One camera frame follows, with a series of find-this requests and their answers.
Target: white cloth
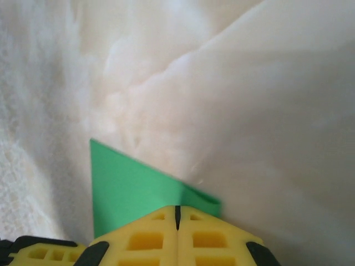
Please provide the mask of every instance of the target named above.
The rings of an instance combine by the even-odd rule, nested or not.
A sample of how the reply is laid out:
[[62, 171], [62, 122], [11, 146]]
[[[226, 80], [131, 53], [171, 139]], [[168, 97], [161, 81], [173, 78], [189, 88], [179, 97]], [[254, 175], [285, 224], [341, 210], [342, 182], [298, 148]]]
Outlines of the white cloth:
[[0, 3], [0, 236], [92, 239], [95, 137], [284, 265], [355, 263], [355, 2]]

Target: black plastic piece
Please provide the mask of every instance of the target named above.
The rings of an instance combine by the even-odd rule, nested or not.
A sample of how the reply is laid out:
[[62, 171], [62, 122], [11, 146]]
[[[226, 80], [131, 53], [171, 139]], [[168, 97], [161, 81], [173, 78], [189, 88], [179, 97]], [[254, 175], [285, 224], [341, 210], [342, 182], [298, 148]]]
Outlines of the black plastic piece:
[[9, 257], [10, 253], [18, 253], [21, 249], [27, 248], [31, 245], [43, 243], [53, 245], [64, 245], [66, 247], [77, 247], [78, 245], [73, 241], [65, 241], [43, 237], [22, 236], [11, 242], [9, 240], [0, 241], [0, 266], [6, 266], [13, 260]]
[[175, 206], [176, 230], [179, 230], [180, 228], [180, 220], [181, 220], [181, 206]]
[[257, 266], [281, 266], [271, 251], [255, 242], [248, 242], [246, 246]]
[[101, 241], [86, 248], [74, 266], [99, 266], [110, 244]]

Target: square hole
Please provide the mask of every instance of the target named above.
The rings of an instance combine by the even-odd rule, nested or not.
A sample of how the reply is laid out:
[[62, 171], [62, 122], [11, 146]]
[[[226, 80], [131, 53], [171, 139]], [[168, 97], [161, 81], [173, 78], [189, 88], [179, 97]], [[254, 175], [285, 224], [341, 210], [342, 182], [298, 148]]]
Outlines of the square hole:
[[77, 253], [77, 252], [70, 252], [69, 253], [69, 261], [70, 262], [76, 262], [78, 259], [79, 259], [79, 257], [80, 257], [80, 254], [79, 253]]
[[29, 258], [32, 259], [44, 259], [46, 253], [48, 252], [45, 248], [37, 248], [28, 254]]
[[192, 235], [194, 248], [226, 248], [227, 241], [220, 232], [195, 232]]
[[147, 250], [163, 248], [163, 234], [154, 232], [135, 233], [129, 239], [127, 250]]
[[199, 221], [199, 220], [202, 220], [202, 219], [199, 216], [195, 215], [195, 214], [191, 214], [190, 215], [190, 220]]
[[164, 220], [164, 219], [165, 219], [165, 215], [163, 213], [158, 214], [153, 218], [153, 220]]
[[62, 260], [64, 256], [64, 251], [61, 250], [54, 250], [52, 252], [52, 256], [50, 256], [51, 260]]
[[159, 266], [159, 259], [125, 259], [118, 263], [118, 266]]
[[235, 266], [233, 257], [197, 257], [196, 266]]

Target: green flap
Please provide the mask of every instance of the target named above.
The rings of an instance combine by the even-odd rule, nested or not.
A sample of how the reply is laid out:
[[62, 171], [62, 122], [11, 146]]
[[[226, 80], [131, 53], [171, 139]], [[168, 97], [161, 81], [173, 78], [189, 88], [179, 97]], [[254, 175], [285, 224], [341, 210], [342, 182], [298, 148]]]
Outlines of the green flap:
[[169, 205], [220, 216], [218, 199], [95, 140], [90, 146], [95, 238]]

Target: white textured surface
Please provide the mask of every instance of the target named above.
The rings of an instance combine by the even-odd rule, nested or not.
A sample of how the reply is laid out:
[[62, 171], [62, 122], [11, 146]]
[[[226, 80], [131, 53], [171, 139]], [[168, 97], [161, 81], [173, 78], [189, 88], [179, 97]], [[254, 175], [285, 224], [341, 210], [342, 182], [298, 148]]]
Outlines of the white textured surface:
[[353, 1], [0, 2], [0, 232], [92, 238], [90, 137], [355, 263]]

